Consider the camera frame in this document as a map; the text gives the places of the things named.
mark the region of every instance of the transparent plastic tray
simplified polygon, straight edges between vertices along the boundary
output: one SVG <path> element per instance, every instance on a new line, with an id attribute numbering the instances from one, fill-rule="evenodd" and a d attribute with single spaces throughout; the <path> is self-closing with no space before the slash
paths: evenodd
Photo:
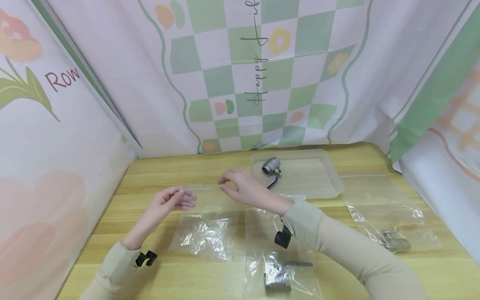
<path id="1" fill-rule="evenodd" d="M 265 186 L 275 179 L 262 172 L 264 162 L 271 157 L 280 159 L 282 171 L 282 177 L 271 188 L 274 193 L 322 199 L 335 198 L 345 189 L 328 153 L 322 149 L 252 154 L 252 174 Z"/>

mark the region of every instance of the metal pipe fitting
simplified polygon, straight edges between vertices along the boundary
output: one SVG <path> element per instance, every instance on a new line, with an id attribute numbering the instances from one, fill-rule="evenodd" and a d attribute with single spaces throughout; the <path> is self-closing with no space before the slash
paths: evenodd
<path id="1" fill-rule="evenodd" d="M 267 176 L 275 175 L 281 177 L 282 171 L 280 170 L 280 159 L 276 157 L 269 158 L 262 166 L 262 171 Z"/>

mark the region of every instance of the plastic bag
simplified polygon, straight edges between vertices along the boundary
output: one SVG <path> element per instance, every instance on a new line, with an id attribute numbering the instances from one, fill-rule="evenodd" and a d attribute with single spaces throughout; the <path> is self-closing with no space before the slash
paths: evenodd
<path id="1" fill-rule="evenodd" d="M 314 272 L 315 252 L 295 238 L 287 249 L 274 243 L 283 223 L 259 209 L 245 212 L 243 299 L 322 299 Z"/>
<path id="2" fill-rule="evenodd" d="M 197 195 L 195 208 L 182 213 L 170 252 L 230 261 L 239 211 L 244 206 L 232 201 L 218 185 L 182 187 Z"/>
<path id="3" fill-rule="evenodd" d="M 422 210 L 386 175 L 340 176 L 342 193 L 359 231 L 393 253 L 442 249 L 435 233 L 425 225 Z"/>

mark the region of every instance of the finger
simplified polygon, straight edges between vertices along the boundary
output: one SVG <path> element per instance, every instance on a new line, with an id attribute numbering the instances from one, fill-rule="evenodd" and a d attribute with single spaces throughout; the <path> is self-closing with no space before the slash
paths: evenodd
<path id="1" fill-rule="evenodd" d="M 241 173 L 242 171 L 244 171 L 244 169 L 241 169 L 241 168 L 230 168 L 229 171 L 232 171 L 234 173 Z"/>
<path id="2" fill-rule="evenodd" d="M 161 196 L 161 197 L 163 197 L 163 199 L 165 199 L 165 201 L 168 201 L 168 199 L 170 199 L 170 196 L 175 194 L 178 191 L 180 191 L 179 186 L 172 186 L 172 187 L 169 187 L 169 188 L 166 188 L 162 191 L 157 192 L 156 196 Z"/>
<path id="3" fill-rule="evenodd" d="M 195 204 L 194 202 L 180 201 L 180 202 L 178 202 L 178 203 L 175 204 L 175 205 L 195 207 L 196 204 Z"/>
<path id="4" fill-rule="evenodd" d="M 184 201 L 196 201 L 197 196 L 195 196 L 195 195 L 192 195 L 192 196 L 183 195 L 182 200 L 184 200 Z"/>
<path id="5" fill-rule="evenodd" d="M 237 172 L 232 172 L 230 170 L 227 170 L 225 172 L 223 172 L 222 176 L 220 176 L 220 179 L 218 180 L 218 184 L 224 184 L 224 183 L 227 183 L 227 181 L 234 181 L 235 182 L 235 178 L 238 176 L 238 173 Z"/>
<path id="6" fill-rule="evenodd" d="M 190 206 L 176 205 L 172 210 L 188 210 Z"/>
<path id="7" fill-rule="evenodd" d="M 182 191 L 182 190 L 176 192 L 173 196 L 170 197 L 170 199 L 165 204 L 170 206 L 170 207 L 173 207 L 173 206 L 177 205 L 177 203 L 180 202 L 181 199 L 183 198 L 184 194 L 185 194 L 185 192 Z"/>
<path id="8" fill-rule="evenodd" d="M 239 192 L 225 184 L 220 185 L 220 189 L 233 200 L 236 200 L 239 196 Z"/>

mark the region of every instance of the green stripe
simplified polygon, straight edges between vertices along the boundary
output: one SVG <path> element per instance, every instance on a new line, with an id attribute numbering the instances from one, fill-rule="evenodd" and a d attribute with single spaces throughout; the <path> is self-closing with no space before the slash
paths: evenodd
<path id="1" fill-rule="evenodd" d="M 167 67 L 165 65 L 165 53 L 166 53 L 166 43 L 165 43 L 165 38 L 163 37 L 163 33 L 162 31 L 160 30 L 160 27 L 158 27 L 157 23 L 155 22 L 154 19 L 152 19 L 152 17 L 148 14 L 148 12 L 146 11 L 144 5 L 142 4 L 141 0 L 138 0 L 138 5 L 140 5 L 140 8 L 142 9 L 142 11 L 144 12 L 145 16 L 147 17 L 147 19 L 150 21 L 150 23 L 152 23 L 152 25 L 155 27 L 155 29 L 157 30 L 158 32 L 158 35 L 160 36 L 160 39 L 162 41 L 162 52 L 161 52 L 161 59 L 162 59 L 162 69 L 163 69 L 163 74 L 165 75 L 168 83 L 170 84 L 170 86 L 175 90 L 175 92 L 180 96 L 180 98 L 183 100 L 183 120 L 185 121 L 185 124 L 187 125 L 188 129 L 190 130 L 191 133 L 193 133 L 193 135 L 197 138 L 198 140 L 198 145 L 197 145 L 197 153 L 200 153 L 200 146 L 202 145 L 202 141 L 200 140 L 200 138 L 198 137 L 198 135 L 193 131 L 193 129 L 190 127 L 190 125 L 188 124 L 188 121 L 187 121 L 187 100 L 185 99 L 185 97 L 182 95 L 182 93 L 173 85 L 173 82 L 172 80 L 170 79 L 170 76 L 168 75 L 168 72 L 167 72 Z"/>
<path id="2" fill-rule="evenodd" d="M 390 142 L 392 162 L 417 143 L 445 110 L 480 55 L 480 5 L 440 59 L 405 116 L 398 122 L 398 135 Z"/>
<path id="3" fill-rule="evenodd" d="M 332 125 L 332 127 L 330 127 L 330 129 L 328 130 L 328 133 L 327 133 L 327 140 L 328 140 L 328 144 L 331 144 L 332 143 L 332 131 L 333 131 L 333 128 L 335 128 L 342 120 L 343 118 L 345 117 L 345 114 L 347 113 L 347 110 L 348 110 L 348 102 L 350 100 L 350 94 L 348 92 L 348 88 L 347 88 L 347 83 L 346 83 L 346 78 L 347 78 L 347 72 L 350 70 L 351 66 L 357 61 L 357 59 L 360 57 L 360 54 L 363 52 L 363 49 L 365 48 L 365 44 L 367 43 L 367 39 L 368 39 L 368 31 L 369 31 L 369 28 L 370 28 L 370 10 L 372 8 L 372 3 L 373 3 L 373 0 L 370 1 L 369 5 L 368 5 L 368 10 L 367 10 L 367 22 L 365 24 L 365 34 L 363 36 L 363 40 L 362 40 L 362 43 L 360 45 L 360 49 L 358 50 L 357 54 L 355 55 L 355 57 L 352 59 L 352 61 L 348 64 L 348 66 L 345 68 L 345 71 L 343 72 L 343 75 L 342 75 L 342 87 L 343 87 L 343 90 L 345 92 L 345 104 L 343 106 L 343 111 L 342 111 L 342 114 L 340 115 L 340 117 L 335 121 L 335 123 Z"/>
<path id="4" fill-rule="evenodd" d="M 452 35 L 453 33 L 453 30 L 455 29 L 455 27 L 457 26 L 458 22 L 460 22 L 460 20 L 462 19 L 463 15 L 465 14 L 465 11 L 467 10 L 468 6 L 470 5 L 470 3 L 472 2 L 472 0 L 469 0 L 468 3 L 465 5 L 465 7 L 463 8 L 462 12 L 460 13 L 460 15 L 458 16 L 457 20 L 455 21 L 455 23 L 453 24 L 452 28 L 450 29 L 450 31 L 448 32 L 447 36 L 445 37 L 443 43 L 440 45 L 440 47 L 438 48 L 438 51 L 437 53 L 435 53 L 432 61 L 430 62 L 430 64 L 427 66 L 427 69 L 425 70 L 425 72 L 423 73 L 423 75 L 420 77 L 417 85 L 415 86 L 415 88 L 413 89 L 412 93 L 410 94 L 410 96 L 408 97 L 408 100 L 405 102 L 405 104 L 403 105 L 403 107 L 398 111 L 398 113 L 392 118 L 393 121 L 395 121 L 395 119 L 402 113 L 402 111 L 407 107 L 407 104 L 410 103 L 410 100 L 412 99 L 413 95 L 415 94 L 415 92 L 417 91 L 418 87 L 420 86 L 421 82 L 423 81 L 423 78 L 425 77 L 425 75 L 427 75 L 428 71 L 430 70 L 430 68 L 432 67 L 433 65 L 433 62 L 437 59 L 438 55 L 440 54 L 440 52 L 442 51 L 442 49 L 444 48 L 445 46 L 445 43 L 447 42 L 447 40 L 450 38 L 450 36 Z M 392 132 L 389 134 L 389 136 L 392 136 L 392 134 L 395 132 L 395 129 L 392 130 Z"/>
<path id="5" fill-rule="evenodd" d="M 36 9 L 38 12 L 42 15 L 44 18 L 45 22 L 50 26 L 52 29 L 53 33 L 57 36 L 57 39 L 61 42 L 63 47 L 67 50 L 68 54 L 72 57 L 73 61 L 77 64 L 77 66 L 82 70 L 83 74 L 87 78 L 88 82 L 93 86 L 93 88 L 96 90 L 96 92 L 102 97 L 104 101 L 106 101 L 102 91 L 96 84 L 95 80 L 92 78 L 90 75 L 90 72 L 87 70 L 87 68 L 84 66 L 80 58 L 78 57 L 77 53 L 75 50 L 72 48 L 68 40 L 65 38 L 63 35 L 63 32 L 60 30 L 60 28 L 57 26 L 55 21 L 52 19 L 50 14 L 48 13 L 47 9 L 43 4 L 40 2 L 40 0 L 32 0 L 33 5 L 35 5 Z"/>

